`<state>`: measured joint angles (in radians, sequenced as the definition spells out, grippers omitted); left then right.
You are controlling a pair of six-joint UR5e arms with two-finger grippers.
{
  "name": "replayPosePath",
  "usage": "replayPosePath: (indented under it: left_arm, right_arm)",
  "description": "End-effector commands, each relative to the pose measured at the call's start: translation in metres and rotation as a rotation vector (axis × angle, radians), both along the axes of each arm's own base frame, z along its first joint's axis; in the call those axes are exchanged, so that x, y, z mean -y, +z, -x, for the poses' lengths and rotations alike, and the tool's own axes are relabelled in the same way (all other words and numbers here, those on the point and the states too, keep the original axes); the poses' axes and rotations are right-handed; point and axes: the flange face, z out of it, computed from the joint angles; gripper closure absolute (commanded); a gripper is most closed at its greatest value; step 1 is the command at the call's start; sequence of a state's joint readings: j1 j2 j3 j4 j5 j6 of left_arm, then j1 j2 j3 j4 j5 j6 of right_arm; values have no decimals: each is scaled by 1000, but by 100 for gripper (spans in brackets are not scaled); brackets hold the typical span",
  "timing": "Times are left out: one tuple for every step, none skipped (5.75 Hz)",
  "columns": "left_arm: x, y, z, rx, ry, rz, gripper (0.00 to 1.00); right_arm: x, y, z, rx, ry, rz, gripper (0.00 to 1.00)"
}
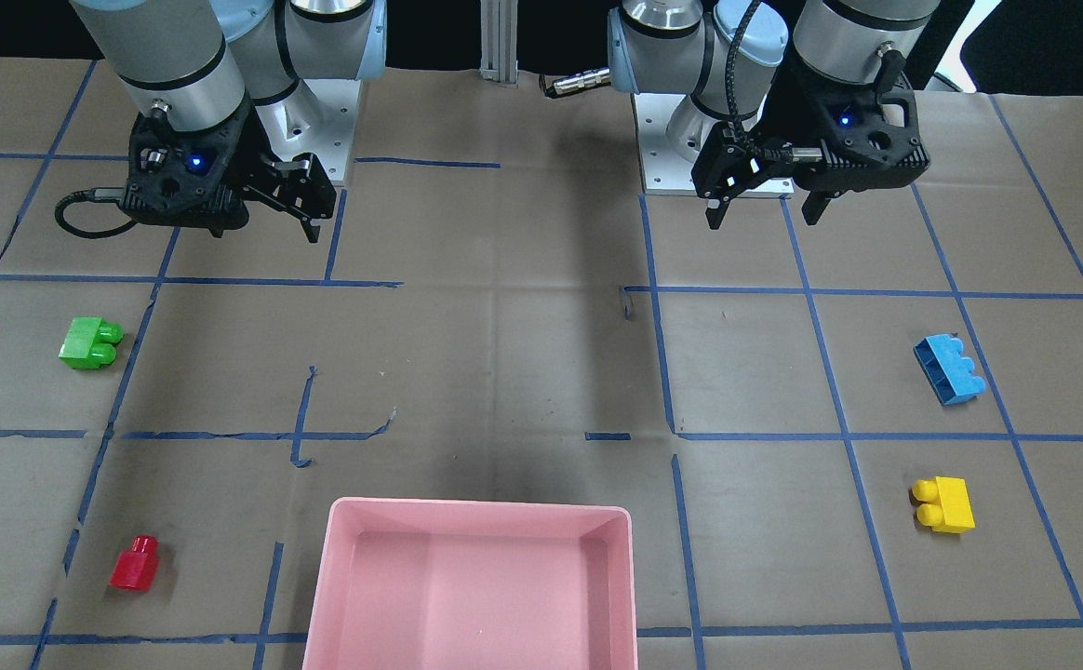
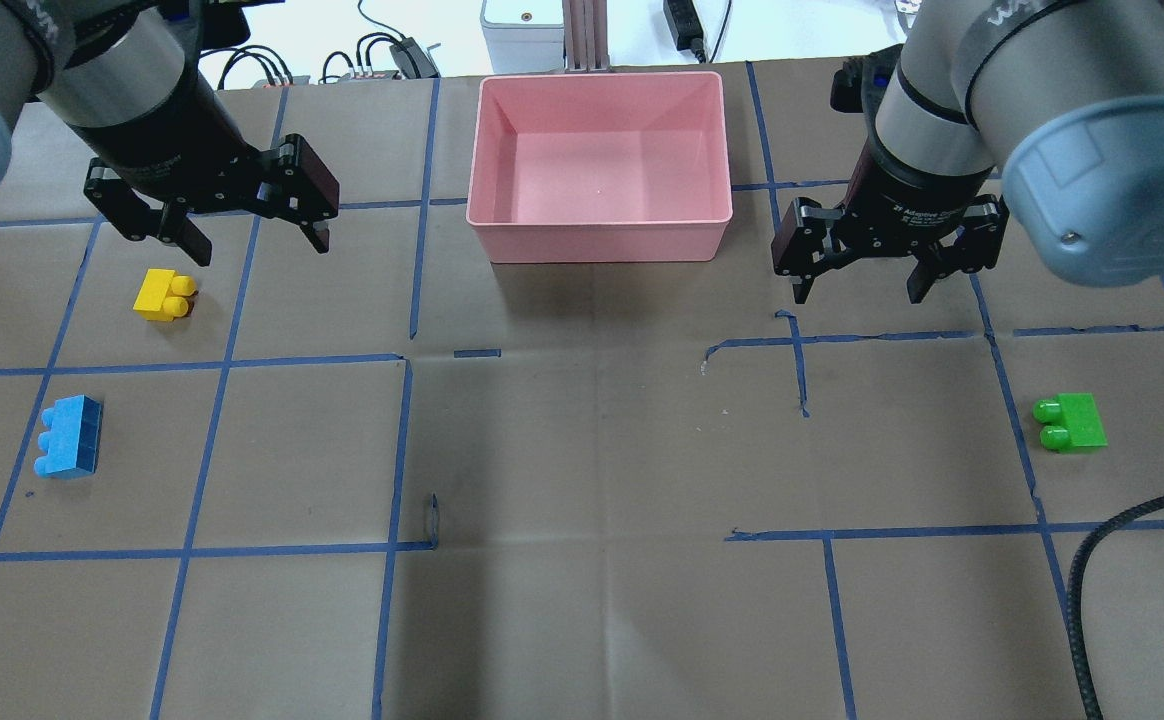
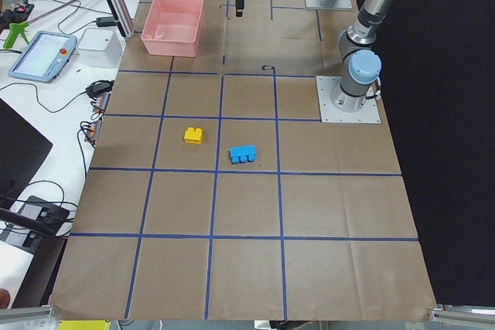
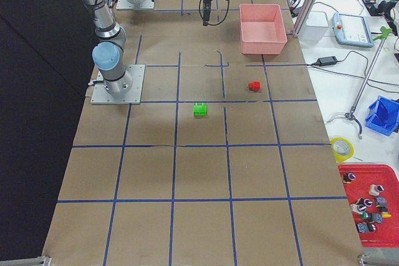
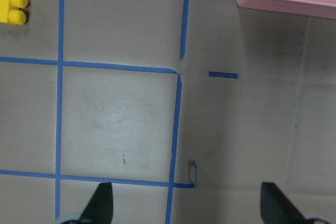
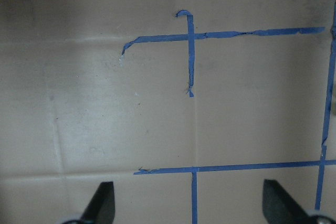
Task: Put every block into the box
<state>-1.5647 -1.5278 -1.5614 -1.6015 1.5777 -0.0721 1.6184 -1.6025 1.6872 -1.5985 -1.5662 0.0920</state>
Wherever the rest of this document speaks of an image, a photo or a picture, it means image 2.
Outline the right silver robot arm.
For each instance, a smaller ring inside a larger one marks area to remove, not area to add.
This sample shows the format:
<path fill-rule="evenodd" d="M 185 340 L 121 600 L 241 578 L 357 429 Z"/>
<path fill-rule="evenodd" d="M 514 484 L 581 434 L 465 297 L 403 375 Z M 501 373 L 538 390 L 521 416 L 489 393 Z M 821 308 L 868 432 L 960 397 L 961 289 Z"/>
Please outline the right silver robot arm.
<path fill-rule="evenodd" d="M 829 104 L 866 138 L 842 202 L 793 201 L 771 241 L 797 304 L 867 258 L 916 261 L 917 304 L 998 264 L 1010 220 L 1062 281 L 1164 275 L 1164 1 L 925 1 Z"/>

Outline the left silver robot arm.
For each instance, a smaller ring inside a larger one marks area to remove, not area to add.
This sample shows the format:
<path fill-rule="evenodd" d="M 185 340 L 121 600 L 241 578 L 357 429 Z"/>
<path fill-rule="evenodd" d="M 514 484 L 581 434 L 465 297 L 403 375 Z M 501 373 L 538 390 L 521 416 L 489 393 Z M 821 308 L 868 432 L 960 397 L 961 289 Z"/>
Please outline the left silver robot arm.
<path fill-rule="evenodd" d="M 204 50 L 249 36 L 242 1 L 0 1 L 0 183 L 12 131 L 37 100 L 93 151 L 83 193 L 133 241 L 206 266 L 194 215 L 248 211 L 297 224 L 317 252 L 340 188 L 308 141 L 244 141 L 203 77 Z"/>

